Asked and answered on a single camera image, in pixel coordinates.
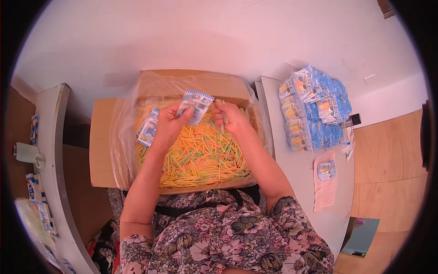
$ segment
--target wooden panel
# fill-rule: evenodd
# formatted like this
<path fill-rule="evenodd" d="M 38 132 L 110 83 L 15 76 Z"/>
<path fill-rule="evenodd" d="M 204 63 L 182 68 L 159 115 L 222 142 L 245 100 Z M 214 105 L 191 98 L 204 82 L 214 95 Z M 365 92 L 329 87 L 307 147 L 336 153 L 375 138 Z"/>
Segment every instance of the wooden panel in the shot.
<path fill-rule="evenodd" d="M 16 142 L 30 143 L 30 125 L 35 105 L 21 96 L 14 88 L 9 89 L 7 109 L 5 113 L 5 158 L 12 197 L 29 198 L 25 175 L 33 173 L 30 163 L 17 161 L 12 155 L 12 146 Z"/>
<path fill-rule="evenodd" d="M 352 217 L 380 219 L 377 231 L 408 231 L 423 201 L 427 175 L 386 183 L 355 184 Z"/>
<path fill-rule="evenodd" d="M 113 217 L 108 192 L 91 185 L 88 149 L 63 145 L 63 162 L 71 213 L 86 245 Z"/>
<path fill-rule="evenodd" d="M 426 174 L 420 149 L 422 110 L 354 129 L 355 183 L 399 181 Z"/>
<path fill-rule="evenodd" d="M 407 231 L 376 232 L 364 258 L 340 253 L 335 262 L 335 272 L 341 274 L 383 273 L 407 236 Z"/>

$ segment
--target black cap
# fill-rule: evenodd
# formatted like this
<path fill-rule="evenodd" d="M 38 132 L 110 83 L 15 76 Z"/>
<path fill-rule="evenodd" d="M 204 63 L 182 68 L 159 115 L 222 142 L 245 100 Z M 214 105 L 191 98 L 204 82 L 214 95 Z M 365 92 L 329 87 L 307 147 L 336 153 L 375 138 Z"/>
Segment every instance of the black cap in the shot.
<path fill-rule="evenodd" d="M 353 125 L 360 125 L 362 121 L 360 120 L 360 114 L 356 113 L 350 116 Z"/>

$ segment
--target hand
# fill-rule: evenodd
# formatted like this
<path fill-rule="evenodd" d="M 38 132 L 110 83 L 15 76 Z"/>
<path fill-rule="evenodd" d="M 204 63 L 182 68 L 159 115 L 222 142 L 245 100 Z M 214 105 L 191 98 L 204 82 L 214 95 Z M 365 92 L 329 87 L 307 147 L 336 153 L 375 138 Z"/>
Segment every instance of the hand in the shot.
<path fill-rule="evenodd" d="M 214 106 L 214 119 L 215 124 L 218 127 L 222 126 L 223 124 L 223 116 L 221 114 L 221 111 L 223 111 L 228 120 L 228 122 L 225 124 L 225 129 L 229 133 L 234 134 L 240 128 L 248 128 L 247 126 L 250 126 L 250 128 L 252 128 L 248 122 L 248 119 L 245 117 L 245 115 L 243 115 L 242 111 L 240 111 L 240 109 L 235 104 L 227 102 L 215 102 Z"/>
<path fill-rule="evenodd" d="M 179 106 L 180 103 L 173 103 L 170 106 L 160 109 L 157 131 L 151 147 L 167 152 L 173 143 L 175 143 L 181 133 L 181 129 L 187 124 L 194 113 L 194 108 L 191 107 L 185 110 L 179 118 L 175 118 Z"/>

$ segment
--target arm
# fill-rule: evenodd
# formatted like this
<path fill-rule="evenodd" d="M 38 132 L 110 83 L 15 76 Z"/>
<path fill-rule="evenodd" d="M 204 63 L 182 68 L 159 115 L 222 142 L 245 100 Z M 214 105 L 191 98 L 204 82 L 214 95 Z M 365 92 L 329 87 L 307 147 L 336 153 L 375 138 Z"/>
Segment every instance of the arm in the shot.
<path fill-rule="evenodd" d="M 120 241 L 133 234 L 153 240 L 152 217 L 158 203 L 164 157 L 194 112 L 188 109 L 176 119 L 178 106 L 176 103 L 160 110 L 154 141 L 126 196 L 120 216 Z"/>
<path fill-rule="evenodd" d="M 215 123 L 220 126 L 223 118 L 220 112 L 226 114 L 228 123 L 225 129 L 231 133 L 245 156 L 251 173 L 266 197 L 266 206 L 270 210 L 273 203 L 284 196 L 295 196 L 286 175 L 275 160 L 264 149 L 257 133 L 246 117 L 230 103 L 215 103 Z"/>

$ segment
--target black strap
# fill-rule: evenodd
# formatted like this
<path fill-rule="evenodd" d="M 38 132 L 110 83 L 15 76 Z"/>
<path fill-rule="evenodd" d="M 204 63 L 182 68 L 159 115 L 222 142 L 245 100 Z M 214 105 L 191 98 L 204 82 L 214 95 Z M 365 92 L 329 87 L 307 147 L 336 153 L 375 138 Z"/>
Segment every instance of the black strap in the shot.
<path fill-rule="evenodd" d="M 256 205 L 259 205 L 260 203 L 260 193 L 258 192 L 258 185 L 253 185 L 250 187 L 246 187 L 246 188 L 241 188 L 239 189 L 240 191 L 248 194 L 253 200 L 254 203 Z M 226 191 L 228 191 L 236 200 L 236 203 L 238 204 L 238 206 L 242 206 L 243 205 L 243 198 L 240 195 L 240 193 L 237 191 L 237 189 L 226 189 Z M 200 208 L 205 208 L 205 207 L 216 207 L 218 205 L 224 205 L 226 206 L 227 203 L 211 203 L 211 202 L 206 202 L 203 204 L 200 204 L 197 207 L 189 207 L 189 208 L 176 208 L 176 207 L 169 207 L 169 206 L 156 206 L 155 207 L 155 212 L 158 214 L 162 214 L 162 215 L 167 215 L 170 217 L 178 217 L 182 214 L 185 214 L 187 212 L 196 210 L 196 209 L 200 209 Z"/>

